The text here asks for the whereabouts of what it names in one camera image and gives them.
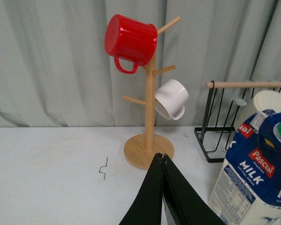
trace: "white mug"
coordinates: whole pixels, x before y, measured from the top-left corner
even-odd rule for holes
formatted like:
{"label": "white mug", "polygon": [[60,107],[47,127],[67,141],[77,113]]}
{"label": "white mug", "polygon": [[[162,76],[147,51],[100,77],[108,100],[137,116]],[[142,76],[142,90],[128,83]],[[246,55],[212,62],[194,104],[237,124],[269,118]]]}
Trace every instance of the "white mug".
{"label": "white mug", "polygon": [[155,109],[167,120],[178,120],[184,114],[185,102],[189,98],[185,87],[176,80],[169,80],[155,94]]}

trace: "red enamel mug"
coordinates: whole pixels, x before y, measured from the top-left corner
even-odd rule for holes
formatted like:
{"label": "red enamel mug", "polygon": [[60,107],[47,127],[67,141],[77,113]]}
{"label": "red enamel mug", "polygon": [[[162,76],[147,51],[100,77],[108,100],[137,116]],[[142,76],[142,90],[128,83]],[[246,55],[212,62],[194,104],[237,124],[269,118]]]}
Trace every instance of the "red enamel mug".
{"label": "red enamel mug", "polygon": [[[138,66],[146,65],[152,58],[157,46],[157,29],[116,14],[110,20],[104,47],[108,55],[114,57],[117,69],[125,74],[134,74]],[[127,71],[120,65],[119,59],[133,63],[133,69]]]}

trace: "white tabletop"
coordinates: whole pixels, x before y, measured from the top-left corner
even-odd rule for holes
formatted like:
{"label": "white tabletop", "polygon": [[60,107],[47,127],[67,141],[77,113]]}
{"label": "white tabletop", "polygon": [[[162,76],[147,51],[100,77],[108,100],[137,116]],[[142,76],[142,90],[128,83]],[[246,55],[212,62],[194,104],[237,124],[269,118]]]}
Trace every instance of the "white tabletop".
{"label": "white tabletop", "polygon": [[[193,129],[156,127],[155,133],[172,142],[173,162],[207,203],[222,163],[206,161]],[[147,172],[123,153],[125,142],[142,132],[143,127],[0,128],[0,225],[119,224]]]}

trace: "pascual milk carton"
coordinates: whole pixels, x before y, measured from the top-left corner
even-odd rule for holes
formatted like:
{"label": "pascual milk carton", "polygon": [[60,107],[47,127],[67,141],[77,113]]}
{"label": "pascual milk carton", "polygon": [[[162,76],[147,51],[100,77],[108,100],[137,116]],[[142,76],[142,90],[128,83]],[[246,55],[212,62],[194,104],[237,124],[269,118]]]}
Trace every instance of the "pascual milk carton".
{"label": "pascual milk carton", "polygon": [[281,113],[258,112],[238,128],[208,204],[227,225],[281,217]]}

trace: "wooden mug stand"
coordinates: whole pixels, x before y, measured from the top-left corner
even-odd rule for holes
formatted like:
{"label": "wooden mug stand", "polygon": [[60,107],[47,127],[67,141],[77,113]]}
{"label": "wooden mug stand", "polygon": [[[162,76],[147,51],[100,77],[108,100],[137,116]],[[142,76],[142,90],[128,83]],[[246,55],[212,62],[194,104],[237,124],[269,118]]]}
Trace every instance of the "wooden mug stand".
{"label": "wooden mug stand", "polygon": [[[180,20],[175,18],[157,31],[157,34],[165,32],[169,27]],[[156,76],[158,74],[171,71],[176,67],[169,66],[157,70],[157,52],[155,51],[148,64],[143,66],[146,72],[146,100],[141,101],[132,97],[123,96],[122,98],[137,104],[144,105],[145,110],[145,133],[131,137],[124,145],[124,155],[126,160],[133,166],[147,170],[156,153],[167,154],[170,158],[174,156],[174,146],[161,135],[154,134],[154,113],[155,113],[155,89]]]}

